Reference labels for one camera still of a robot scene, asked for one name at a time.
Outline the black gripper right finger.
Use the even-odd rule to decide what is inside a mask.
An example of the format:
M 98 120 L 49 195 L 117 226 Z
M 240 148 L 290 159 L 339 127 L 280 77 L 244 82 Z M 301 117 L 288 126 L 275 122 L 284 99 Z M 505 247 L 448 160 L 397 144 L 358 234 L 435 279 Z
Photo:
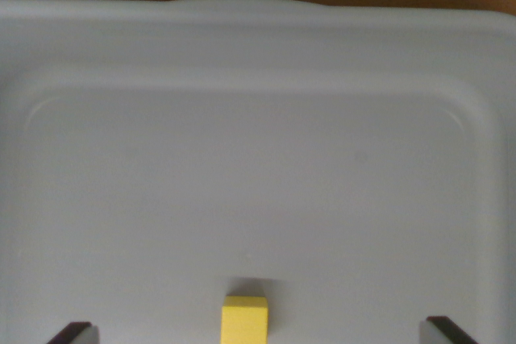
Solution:
M 419 323 L 420 344 L 477 344 L 447 316 L 430 316 Z

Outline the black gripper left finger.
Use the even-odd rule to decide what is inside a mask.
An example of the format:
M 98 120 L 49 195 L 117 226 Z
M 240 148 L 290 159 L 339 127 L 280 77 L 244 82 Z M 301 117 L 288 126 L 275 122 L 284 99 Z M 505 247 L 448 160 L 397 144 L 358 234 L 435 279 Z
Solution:
M 99 329 L 88 321 L 73 321 L 59 331 L 48 344 L 98 344 Z

